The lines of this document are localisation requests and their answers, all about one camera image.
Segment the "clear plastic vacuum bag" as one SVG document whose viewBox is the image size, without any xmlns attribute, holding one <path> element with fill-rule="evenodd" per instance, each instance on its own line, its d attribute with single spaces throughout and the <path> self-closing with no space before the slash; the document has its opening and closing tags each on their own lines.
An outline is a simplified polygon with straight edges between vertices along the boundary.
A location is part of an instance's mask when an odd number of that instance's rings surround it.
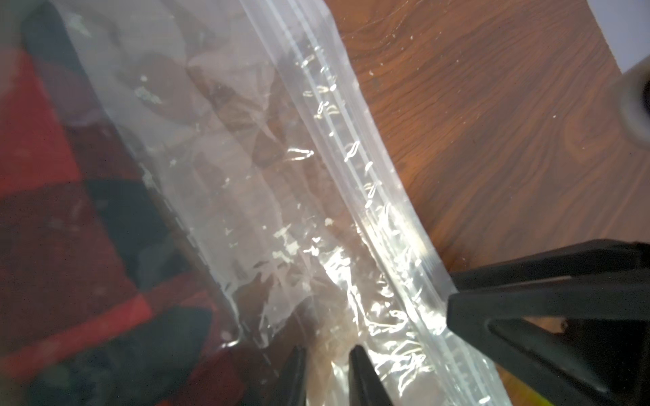
<svg viewBox="0 0 650 406">
<path fill-rule="evenodd" d="M 322 1 L 50 1 L 92 89 L 208 267 L 262 402 L 307 350 L 306 405 L 349 404 L 362 345 L 393 405 L 506 405 L 447 328 L 455 286 Z"/>
</svg>

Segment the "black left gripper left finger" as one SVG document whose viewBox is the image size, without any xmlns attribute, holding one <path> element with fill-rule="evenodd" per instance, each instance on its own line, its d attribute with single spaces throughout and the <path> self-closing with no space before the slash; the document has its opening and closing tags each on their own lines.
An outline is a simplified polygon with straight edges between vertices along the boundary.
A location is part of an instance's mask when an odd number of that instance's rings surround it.
<svg viewBox="0 0 650 406">
<path fill-rule="evenodd" d="M 306 405 L 307 350 L 296 346 L 289 354 L 272 390 L 268 404 L 272 406 Z"/>
</svg>

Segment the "red black plaid shirt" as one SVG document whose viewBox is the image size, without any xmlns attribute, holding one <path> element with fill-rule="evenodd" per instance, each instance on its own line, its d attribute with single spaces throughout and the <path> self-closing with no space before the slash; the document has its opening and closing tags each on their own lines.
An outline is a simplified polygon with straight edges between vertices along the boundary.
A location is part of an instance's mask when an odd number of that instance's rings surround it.
<svg viewBox="0 0 650 406">
<path fill-rule="evenodd" d="M 259 405 L 230 310 L 50 1 L 1 4 L 1 402 Z"/>
</svg>

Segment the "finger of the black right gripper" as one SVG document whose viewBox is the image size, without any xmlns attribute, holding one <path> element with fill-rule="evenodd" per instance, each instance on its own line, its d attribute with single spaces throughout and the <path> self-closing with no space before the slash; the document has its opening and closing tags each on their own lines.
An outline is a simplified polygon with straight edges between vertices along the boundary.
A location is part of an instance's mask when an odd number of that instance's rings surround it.
<svg viewBox="0 0 650 406">
<path fill-rule="evenodd" d="M 551 404 L 648 404 L 648 244 L 591 240 L 452 279 L 450 331 Z"/>
</svg>

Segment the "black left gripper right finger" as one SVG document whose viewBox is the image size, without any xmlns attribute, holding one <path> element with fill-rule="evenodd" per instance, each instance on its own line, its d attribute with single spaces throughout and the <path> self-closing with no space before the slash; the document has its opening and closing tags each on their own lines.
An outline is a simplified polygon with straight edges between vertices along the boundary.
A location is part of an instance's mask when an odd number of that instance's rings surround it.
<svg viewBox="0 0 650 406">
<path fill-rule="evenodd" d="M 362 345 L 350 350 L 348 379 L 350 406 L 393 406 Z"/>
</svg>

